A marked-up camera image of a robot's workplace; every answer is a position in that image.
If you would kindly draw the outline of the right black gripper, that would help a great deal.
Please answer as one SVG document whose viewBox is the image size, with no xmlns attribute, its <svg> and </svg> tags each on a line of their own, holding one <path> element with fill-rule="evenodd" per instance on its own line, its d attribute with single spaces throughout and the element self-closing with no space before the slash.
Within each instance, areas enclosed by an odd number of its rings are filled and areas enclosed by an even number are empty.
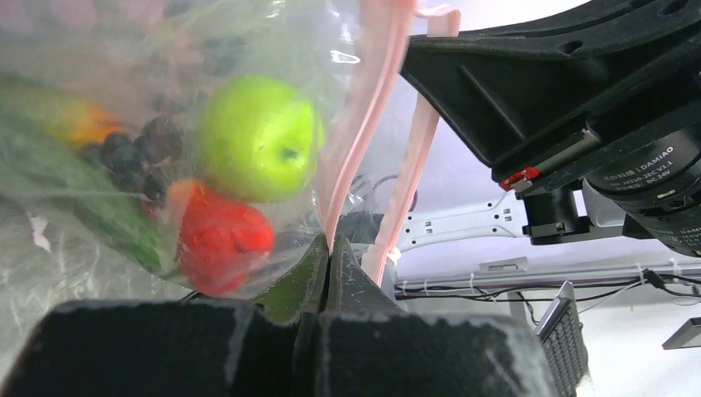
<svg viewBox="0 0 701 397">
<path fill-rule="evenodd" d="M 699 256 L 700 109 L 685 107 L 700 101 L 699 62 L 699 2 L 589 1 L 455 37 L 412 36 L 401 74 L 504 189 L 584 179 L 672 251 Z M 528 167 L 585 125 L 613 143 Z"/>
</svg>

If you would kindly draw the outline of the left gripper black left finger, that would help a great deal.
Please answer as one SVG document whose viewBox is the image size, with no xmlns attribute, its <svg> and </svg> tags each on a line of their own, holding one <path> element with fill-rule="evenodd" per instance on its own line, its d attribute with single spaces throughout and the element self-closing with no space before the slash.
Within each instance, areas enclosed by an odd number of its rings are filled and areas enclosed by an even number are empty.
<svg viewBox="0 0 701 397">
<path fill-rule="evenodd" d="M 329 261 L 324 236 L 298 263 L 312 271 L 289 319 L 236 299 L 74 300 L 34 327 L 4 396 L 312 396 L 313 339 Z"/>
</svg>

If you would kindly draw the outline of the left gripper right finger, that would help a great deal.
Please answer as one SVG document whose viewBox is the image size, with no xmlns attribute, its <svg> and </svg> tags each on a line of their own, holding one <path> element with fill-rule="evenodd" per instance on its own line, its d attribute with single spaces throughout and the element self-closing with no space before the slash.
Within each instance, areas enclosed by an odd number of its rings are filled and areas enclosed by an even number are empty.
<svg viewBox="0 0 701 397">
<path fill-rule="evenodd" d="M 327 305 L 312 335 L 313 396 L 554 396 L 541 342 L 523 322 L 478 313 L 409 313 L 338 237 Z"/>
</svg>

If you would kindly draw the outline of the red orange pear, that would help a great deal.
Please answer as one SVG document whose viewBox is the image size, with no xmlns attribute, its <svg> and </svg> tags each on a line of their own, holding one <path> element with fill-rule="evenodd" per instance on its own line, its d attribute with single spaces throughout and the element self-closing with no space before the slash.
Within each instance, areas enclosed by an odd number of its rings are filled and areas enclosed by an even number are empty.
<svg viewBox="0 0 701 397">
<path fill-rule="evenodd" d="M 165 203 L 179 222 L 179 268 L 203 294 L 218 296 L 237 289 L 275 248 L 274 228 L 263 213 L 201 180 L 173 183 Z"/>
</svg>

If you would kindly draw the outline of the black grape bunch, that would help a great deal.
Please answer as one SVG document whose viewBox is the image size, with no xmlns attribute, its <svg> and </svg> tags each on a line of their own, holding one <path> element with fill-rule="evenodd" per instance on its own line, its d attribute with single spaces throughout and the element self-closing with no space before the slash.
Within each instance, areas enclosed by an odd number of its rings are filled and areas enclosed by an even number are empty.
<svg viewBox="0 0 701 397">
<path fill-rule="evenodd" d="M 165 199 L 164 167 L 179 160 L 182 152 L 183 132 L 164 116 L 149 120 L 135 137 L 112 131 L 102 141 L 78 150 L 80 158 L 101 170 L 121 191 L 141 194 L 155 206 Z"/>
</svg>

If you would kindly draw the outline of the clear zip top bag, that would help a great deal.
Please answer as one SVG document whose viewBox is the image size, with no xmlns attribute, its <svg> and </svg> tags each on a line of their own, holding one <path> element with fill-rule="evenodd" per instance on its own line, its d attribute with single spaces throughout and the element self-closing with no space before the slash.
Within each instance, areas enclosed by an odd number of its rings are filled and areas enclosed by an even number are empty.
<svg viewBox="0 0 701 397">
<path fill-rule="evenodd" d="M 461 23 L 459 8 L 422 1 L 4 1 L 1 116 L 35 122 L 10 104 L 10 88 L 24 83 L 83 95 L 119 117 L 132 137 L 154 117 L 171 119 L 183 132 L 183 152 L 164 167 L 166 191 L 183 179 L 201 180 L 258 209 L 274 228 L 274 250 L 243 285 L 218 296 L 255 295 L 297 267 L 316 237 L 325 237 L 332 255 L 341 220 L 361 211 L 372 195 L 352 187 L 372 153 L 412 27 L 422 21 L 429 32 L 431 20 L 445 10 L 457 12 Z M 282 202 L 255 203 L 222 192 L 201 169 L 206 106 L 224 83 L 245 75 L 292 84 L 325 122 L 313 177 Z M 55 222 L 1 196 L 126 266 L 194 289 L 179 268 L 179 222 L 166 208 L 166 191 L 160 206 L 131 194 L 174 244 L 174 272 L 164 277 L 72 222 Z"/>
</svg>

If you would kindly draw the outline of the green apple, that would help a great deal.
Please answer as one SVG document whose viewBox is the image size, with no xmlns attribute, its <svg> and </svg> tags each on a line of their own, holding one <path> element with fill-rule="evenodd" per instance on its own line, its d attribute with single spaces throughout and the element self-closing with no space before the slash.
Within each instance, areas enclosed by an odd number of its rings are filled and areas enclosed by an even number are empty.
<svg viewBox="0 0 701 397">
<path fill-rule="evenodd" d="M 222 192 L 255 203 L 282 202 L 317 168 L 325 122 L 312 100 L 279 79 L 245 75 L 211 96 L 200 124 L 201 169 Z"/>
</svg>

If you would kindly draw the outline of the green orange mango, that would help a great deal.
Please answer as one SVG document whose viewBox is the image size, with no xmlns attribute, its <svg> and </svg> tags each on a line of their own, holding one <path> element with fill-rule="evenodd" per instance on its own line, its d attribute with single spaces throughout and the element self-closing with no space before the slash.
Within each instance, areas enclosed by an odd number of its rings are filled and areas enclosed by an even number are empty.
<svg viewBox="0 0 701 397">
<path fill-rule="evenodd" d="M 38 122 L 74 150 L 126 130 L 119 117 L 83 95 L 24 83 L 15 84 L 10 91 L 10 104 L 18 106 L 19 115 Z"/>
</svg>

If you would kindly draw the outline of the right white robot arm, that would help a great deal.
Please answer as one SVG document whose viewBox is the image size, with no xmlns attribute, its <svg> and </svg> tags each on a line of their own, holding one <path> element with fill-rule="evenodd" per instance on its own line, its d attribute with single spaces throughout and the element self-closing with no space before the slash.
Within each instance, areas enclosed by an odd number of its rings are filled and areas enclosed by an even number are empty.
<svg viewBox="0 0 701 397">
<path fill-rule="evenodd" d="M 587 1 L 463 31 L 439 11 L 400 69 L 417 90 L 409 203 L 439 120 L 503 197 L 445 212 L 397 208 L 370 236 L 408 251 L 474 237 L 534 245 L 655 239 L 700 254 L 700 4 Z"/>
</svg>

